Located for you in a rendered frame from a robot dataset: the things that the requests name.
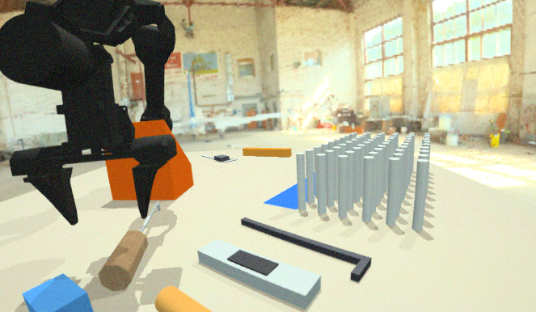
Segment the orange rectangular bar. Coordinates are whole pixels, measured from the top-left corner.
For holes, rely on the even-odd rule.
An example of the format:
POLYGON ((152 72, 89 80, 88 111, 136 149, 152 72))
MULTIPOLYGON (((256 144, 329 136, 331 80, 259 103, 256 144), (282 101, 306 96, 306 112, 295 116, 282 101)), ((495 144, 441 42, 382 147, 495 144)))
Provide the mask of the orange rectangular bar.
POLYGON ((290 157, 290 148, 244 148, 243 156, 290 157))

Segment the blue cube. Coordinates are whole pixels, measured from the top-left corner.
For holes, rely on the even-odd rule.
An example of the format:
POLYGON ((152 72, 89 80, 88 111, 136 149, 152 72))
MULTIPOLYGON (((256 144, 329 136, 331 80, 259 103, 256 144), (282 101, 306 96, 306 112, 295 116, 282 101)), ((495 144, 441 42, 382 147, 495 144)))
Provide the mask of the blue cube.
POLYGON ((64 273, 22 295, 29 312, 94 312, 87 292, 64 273))

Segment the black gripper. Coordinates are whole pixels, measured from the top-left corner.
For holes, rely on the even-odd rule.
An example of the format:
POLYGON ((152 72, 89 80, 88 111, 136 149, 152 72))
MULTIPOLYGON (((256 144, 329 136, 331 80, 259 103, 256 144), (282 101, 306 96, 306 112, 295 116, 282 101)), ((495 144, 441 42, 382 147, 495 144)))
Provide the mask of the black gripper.
POLYGON ((139 137, 124 143, 119 136, 116 112, 119 104, 113 93, 87 92, 62 96, 57 114, 65 115, 67 142, 61 145, 17 150, 9 161, 12 176, 27 175, 31 183, 73 226, 78 223, 70 178, 73 167, 66 164, 134 158, 132 168, 137 205, 145 219, 157 170, 177 155, 176 141, 170 135, 139 137), (105 148, 107 151, 102 151, 105 148), (111 150, 110 150, 111 149, 111 150), (91 150, 91 154, 82 154, 91 150), (106 154, 111 153, 111 154, 106 154))

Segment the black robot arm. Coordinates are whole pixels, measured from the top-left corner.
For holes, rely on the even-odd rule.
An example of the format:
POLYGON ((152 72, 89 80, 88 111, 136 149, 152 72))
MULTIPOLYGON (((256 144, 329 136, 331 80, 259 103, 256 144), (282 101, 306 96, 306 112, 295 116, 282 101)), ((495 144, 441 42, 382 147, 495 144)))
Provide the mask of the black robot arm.
POLYGON ((154 0, 28 0, 24 14, 0 28, 0 71, 24 85, 75 93, 113 93, 116 47, 130 37, 144 65, 146 109, 141 121, 164 120, 165 63, 175 48, 175 25, 154 0), (151 26, 150 24, 157 24, 151 26), (98 43, 98 44, 94 44, 98 43))

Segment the wooden-handled tool with grey metal shaft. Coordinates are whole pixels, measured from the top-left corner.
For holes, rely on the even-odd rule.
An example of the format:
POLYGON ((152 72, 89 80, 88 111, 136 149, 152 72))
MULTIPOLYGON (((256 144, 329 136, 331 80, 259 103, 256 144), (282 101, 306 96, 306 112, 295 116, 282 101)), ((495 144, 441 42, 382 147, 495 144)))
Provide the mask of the wooden-handled tool with grey metal shaft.
POLYGON ((143 231, 157 207, 158 211, 160 211, 161 206, 159 201, 155 203, 142 228, 134 231, 129 230, 120 240, 120 243, 118 243, 118 246, 99 272, 99 279, 102 286, 111 291, 122 291, 131 284, 130 282, 133 280, 134 273, 149 244, 143 231))

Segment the orange-handled hammer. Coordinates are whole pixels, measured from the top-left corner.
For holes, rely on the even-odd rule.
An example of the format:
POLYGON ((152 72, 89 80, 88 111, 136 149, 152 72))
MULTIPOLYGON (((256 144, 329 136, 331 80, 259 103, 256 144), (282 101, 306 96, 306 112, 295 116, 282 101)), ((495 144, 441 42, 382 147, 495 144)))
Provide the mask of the orange-handled hammer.
POLYGON ((173 286, 168 286, 156 297, 158 312, 213 312, 173 286))

